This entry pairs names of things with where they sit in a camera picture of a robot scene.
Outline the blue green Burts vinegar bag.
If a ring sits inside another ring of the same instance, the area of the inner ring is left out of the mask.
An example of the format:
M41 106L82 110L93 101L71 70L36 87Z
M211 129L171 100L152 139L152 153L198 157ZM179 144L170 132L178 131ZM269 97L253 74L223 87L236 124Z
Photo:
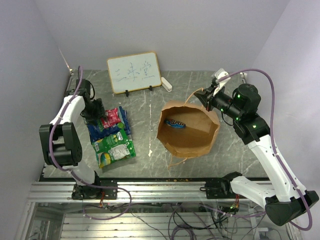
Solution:
M95 120L93 124L84 120L84 123L89 132L89 138L91 143L94 143L112 134L116 134L121 129L125 131L127 136L130 136L132 134L131 127L128 121L127 111L122 106L119 106L116 109L117 117L120 119L120 122L117 122L108 128L104 127L105 124L103 123L103 118Z

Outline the red snack packet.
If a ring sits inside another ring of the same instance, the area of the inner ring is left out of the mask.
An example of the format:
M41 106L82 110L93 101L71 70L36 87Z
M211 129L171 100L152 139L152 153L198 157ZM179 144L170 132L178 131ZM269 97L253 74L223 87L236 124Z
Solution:
M121 122L118 108L106 110L104 116L101 118L102 126L107 129Z

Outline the brown paper bag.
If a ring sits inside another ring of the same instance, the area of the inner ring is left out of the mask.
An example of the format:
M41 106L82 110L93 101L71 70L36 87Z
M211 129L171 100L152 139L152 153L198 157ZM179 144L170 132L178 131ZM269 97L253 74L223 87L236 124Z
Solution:
M164 123L165 119L182 122L186 128L169 127ZM216 142L220 126L216 112L190 103L189 98L168 101L160 112L157 130L157 139L171 154L168 168L208 154Z

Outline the green snack packet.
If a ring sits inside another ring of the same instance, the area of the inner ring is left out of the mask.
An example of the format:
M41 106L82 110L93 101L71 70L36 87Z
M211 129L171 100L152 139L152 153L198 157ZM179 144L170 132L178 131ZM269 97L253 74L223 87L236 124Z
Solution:
M95 152L98 153L107 153L109 150L116 148L118 146L128 146L130 144L130 140L125 133L124 129L121 129L117 133L113 133L109 136L104 137L103 139L99 139L93 142L91 145Z

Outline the green Chuba cassava chips bag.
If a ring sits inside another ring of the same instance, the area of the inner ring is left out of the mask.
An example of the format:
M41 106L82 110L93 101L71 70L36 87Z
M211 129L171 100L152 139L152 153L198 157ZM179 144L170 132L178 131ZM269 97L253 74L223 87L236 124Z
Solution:
M133 139L130 135L128 136L126 147L129 150L129 155L127 156L127 158L134 158L136 156L136 150L133 143Z

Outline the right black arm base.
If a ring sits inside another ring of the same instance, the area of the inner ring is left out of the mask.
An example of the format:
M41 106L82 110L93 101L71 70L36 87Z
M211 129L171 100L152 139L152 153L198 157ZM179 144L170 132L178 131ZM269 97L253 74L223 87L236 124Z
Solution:
M209 200L236 198L236 193L232 190L230 183L224 180L207 181L199 190L204 192Z

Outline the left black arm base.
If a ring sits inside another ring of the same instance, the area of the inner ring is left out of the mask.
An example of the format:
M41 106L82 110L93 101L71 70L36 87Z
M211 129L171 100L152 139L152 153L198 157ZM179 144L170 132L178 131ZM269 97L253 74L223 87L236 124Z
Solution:
M73 186L71 199L81 200L81 201L82 200L98 200L98 199L106 199L106 200L117 199L118 185L116 182L102 180L101 185L106 186L107 189L75 184Z

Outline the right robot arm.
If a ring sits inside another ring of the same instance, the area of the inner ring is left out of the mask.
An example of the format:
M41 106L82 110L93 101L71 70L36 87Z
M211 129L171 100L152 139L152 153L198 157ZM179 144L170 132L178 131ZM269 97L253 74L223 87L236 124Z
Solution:
M271 129L257 114L261 96L248 83L241 84L228 96L223 90L214 93L213 86L197 90L197 97L207 111L217 109L232 118L235 133L259 160L272 188L255 183L239 172L225 175L220 192L226 198L241 195L262 207L268 218L283 226L305 214L318 200L314 190L307 190L294 176L283 156L272 142Z

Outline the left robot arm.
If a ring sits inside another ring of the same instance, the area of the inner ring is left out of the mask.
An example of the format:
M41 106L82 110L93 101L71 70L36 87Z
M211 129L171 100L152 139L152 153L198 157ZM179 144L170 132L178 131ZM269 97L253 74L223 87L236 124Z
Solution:
M76 88L65 93L56 117L40 126L39 137L44 162L70 174L89 198L96 199L102 193L101 181L82 160L83 149L75 127L79 117L92 125L107 118L102 100L91 97L92 90L90 81L78 79Z

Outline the white eraser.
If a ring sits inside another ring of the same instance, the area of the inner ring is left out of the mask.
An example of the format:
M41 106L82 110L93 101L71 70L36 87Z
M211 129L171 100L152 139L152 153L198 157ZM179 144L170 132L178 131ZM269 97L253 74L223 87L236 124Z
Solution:
M162 83L162 86L164 87L164 89L167 92L171 92L173 90L173 86L164 77L161 77L160 79L161 79L161 83Z

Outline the small whiteboard yellow frame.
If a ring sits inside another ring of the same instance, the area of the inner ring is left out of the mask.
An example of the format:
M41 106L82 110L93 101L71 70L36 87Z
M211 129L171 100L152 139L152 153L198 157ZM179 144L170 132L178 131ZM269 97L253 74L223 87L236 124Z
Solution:
M106 64L115 94L162 85L157 54L153 51L112 57Z

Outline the aluminium rail frame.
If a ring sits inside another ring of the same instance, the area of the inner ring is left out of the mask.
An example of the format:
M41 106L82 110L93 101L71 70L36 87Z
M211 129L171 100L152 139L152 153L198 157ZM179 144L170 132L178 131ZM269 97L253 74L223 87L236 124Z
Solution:
M73 200L70 179L31 186L19 240L300 240L264 209L236 194L207 199L200 191L218 178L104 179L117 198Z

